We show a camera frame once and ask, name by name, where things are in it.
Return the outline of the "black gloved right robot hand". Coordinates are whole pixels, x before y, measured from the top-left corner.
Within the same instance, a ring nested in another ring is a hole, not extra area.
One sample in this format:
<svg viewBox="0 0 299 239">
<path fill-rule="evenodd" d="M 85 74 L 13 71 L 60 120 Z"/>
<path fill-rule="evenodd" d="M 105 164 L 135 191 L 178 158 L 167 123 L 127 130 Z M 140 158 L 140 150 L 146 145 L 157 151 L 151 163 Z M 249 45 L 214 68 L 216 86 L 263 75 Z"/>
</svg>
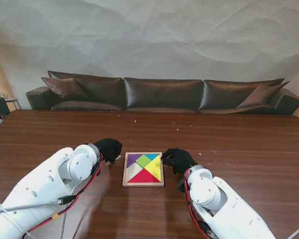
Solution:
<svg viewBox="0 0 299 239">
<path fill-rule="evenodd" d="M 164 165 L 172 167 L 174 174 L 183 174 L 188 168 L 197 165 L 193 157 L 184 149 L 169 148 L 161 156 Z"/>
</svg>

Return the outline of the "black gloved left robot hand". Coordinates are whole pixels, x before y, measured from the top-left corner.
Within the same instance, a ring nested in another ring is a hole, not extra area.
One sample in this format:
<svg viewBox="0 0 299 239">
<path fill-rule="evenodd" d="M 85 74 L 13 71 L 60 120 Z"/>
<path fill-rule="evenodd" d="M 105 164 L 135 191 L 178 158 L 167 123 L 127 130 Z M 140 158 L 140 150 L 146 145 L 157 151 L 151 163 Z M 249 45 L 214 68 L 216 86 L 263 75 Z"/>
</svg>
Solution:
<svg viewBox="0 0 299 239">
<path fill-rule="evenodd" d="M 116 162 L 121 154 L 123 146 L 118 140 L 112 138 L 101 139 L 95 142 L 94 145 L 98 148 L 102 159 L 110 164 Z"/>
</svg>

